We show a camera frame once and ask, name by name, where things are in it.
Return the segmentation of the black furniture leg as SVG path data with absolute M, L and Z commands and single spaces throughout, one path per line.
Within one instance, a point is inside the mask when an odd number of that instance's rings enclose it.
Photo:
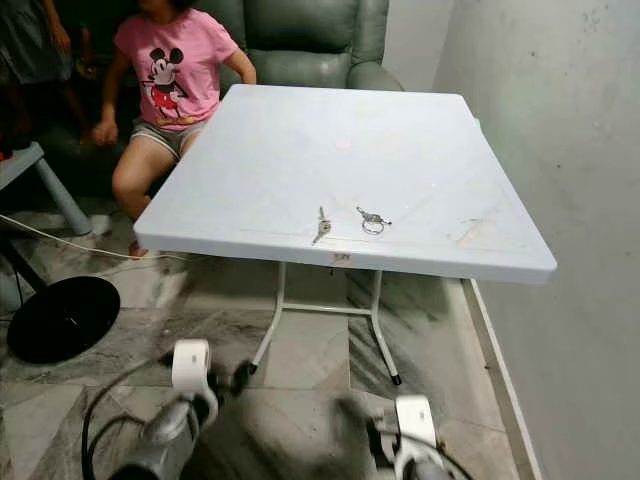
M 46 287 L 45 280 L 41 278 L 40 274 L 37 274 L 35 269 L 32 269 L 32 266 L 20 255 L 20 252 L 8 237 L 3 236 L 0 239 L 0 255 L 9 262 L 10 268 L 13 269 L 14 273 L 24 280 L 33 291 L 40 292 L 41 289 Z

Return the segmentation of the person in dark clothes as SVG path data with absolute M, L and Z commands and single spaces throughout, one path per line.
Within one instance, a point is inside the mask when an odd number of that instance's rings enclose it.
M 9 84 L 64 82 L 72 70 L 52 38 L 44 0 L 0 0 L 0 55 Z

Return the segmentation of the black round floor disc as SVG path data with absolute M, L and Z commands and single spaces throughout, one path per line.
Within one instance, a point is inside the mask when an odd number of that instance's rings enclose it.
M 96 346 L 113 328 L 120 305 L 118 289 L 100 276 L 59 280 L 18 308 L 6 347 L 26 364 L 60 364 Z

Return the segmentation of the white metal table legs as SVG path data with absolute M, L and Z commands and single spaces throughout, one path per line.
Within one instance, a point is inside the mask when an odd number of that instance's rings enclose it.
M 392 384 L 396 385 L 396 387 L 401 387 L 403 378 L 396 366 L 396 360 L 394 360 L 392 352 L 390 352 L 389 343 L 387 342 L 387 338 L 385 338 L 380 323 L 381 287 L 383 287 L 384 271 L 372 271 L 372 289 L 369 306 L 366 308 L 356 308 L 319 305 L 319 303 L 296 303 L 285 300 L 288 266 L 288 262 L 278 262 L 278 264 L 276 264 L 276 293 L 273 316 L 271 316 L 268 332 L 266 332 L 265 337 L 261 339 L 255 355 L 253 355 L 250 362 L 248 362 L 248 375 L 255 375 L 257 370 L 259 370 L 259 366 L 261 362 L 264 361 L 266 352 L 268 352 L 268 348 L 271 342 L 273 342 L 276 328 L 279 326 L 279 321 L 282 320 L 284 311 L 310 312 L 310 314 L 355 315 L 369 319 L 371 333 L 374 334 L 376 347 L 379 348 L 381 358 L 383 358 L 384 364 L 387 366 L 390 381 L 392 381 Z

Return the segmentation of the person in pink shirt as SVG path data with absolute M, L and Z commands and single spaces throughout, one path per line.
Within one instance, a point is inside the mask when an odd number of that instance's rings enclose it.
M 111 191 L 124 214 L 140 219 L 150 188 L 168 174 L 218 109 L 218 68 L 227 65 L 246 84 L 259 81 L 255 65 L 195 0 L 137 0 L 136 14 L 114 36 L 113 60 L 102 78 L 96 145 L 118 141 L 116 100 L 125 73 L 137 74 L 140 119 L 111 175 Z

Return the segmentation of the white wall baseboard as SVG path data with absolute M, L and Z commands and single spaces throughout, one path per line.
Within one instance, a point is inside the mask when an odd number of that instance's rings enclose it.
M 483 298 L 475 280 L 460 280 L 463 297 L 471 317 L 472 324 L 477 335 L 480 351 L 483 352 L 486 378 L 492 384 L 495 404 L 499 412 L 503 429 L 506 430 L 507 444 L 511 451 L 512 461 L 515 463 L 515 477 L 517 480 L 532 480 L 532 471 L 529 466 L 529 458 L 525 452 L 524 435 L 517 420 L 516 407 L 511 403 L 508 381 L 506 378 L 506 366 L 499 356 L 499 349 L 495 346 L 492 335 L 492 323 L 490 323 L 488 311 L 486 311 Z

